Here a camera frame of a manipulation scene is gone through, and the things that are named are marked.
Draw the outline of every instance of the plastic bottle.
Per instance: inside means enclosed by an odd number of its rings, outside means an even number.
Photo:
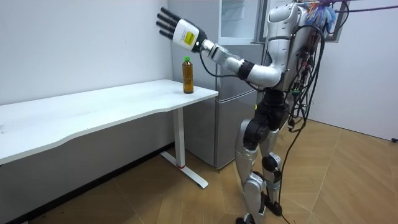
[[[193,93],[193,70],[192,63],[189,61],[189,57],[184,57],[184,63],[182,63],[182,78],[184,84],[184,93]]]

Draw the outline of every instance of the white wall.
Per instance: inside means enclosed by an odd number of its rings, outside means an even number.
[[[1,1],[0,105],[171,79],[170,42],[155,26],[161,6],[167,0]],[[172,141],[171,116],[160,113],[4,164],[0,223]]]
[[[350,9],[396,5],[354,1]],[[310,118],[384,139],[398,138],[398,9],[351,13],[326,44]]]

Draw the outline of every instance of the yellow label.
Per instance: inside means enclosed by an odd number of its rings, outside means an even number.
[[[193,35],[191,32],[187,32],[184,42],[187,43],[188,45],[192,45],[192,42],[195,38],[195,35]]]

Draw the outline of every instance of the desk leg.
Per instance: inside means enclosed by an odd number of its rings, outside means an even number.
[[[193,181],[204,189],[209,185],[209,183],[185,166],[184,122],[182,111],[182,108],[173,110],[176,158],[172,157],[168,152],[162,152],[160,155],[178,167],[182,172],[184,172],[184,174],[187,174]]]

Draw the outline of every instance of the white desk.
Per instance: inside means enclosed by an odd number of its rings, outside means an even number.
[[[173,110],[177,159],[167,152],[162,156],[205,188],[208,183],[185,167],[182,108],[217,95],[196,86],[193,94],[184,94],[182,83],[157,80],[0,106],[0,165],[78,136]]]

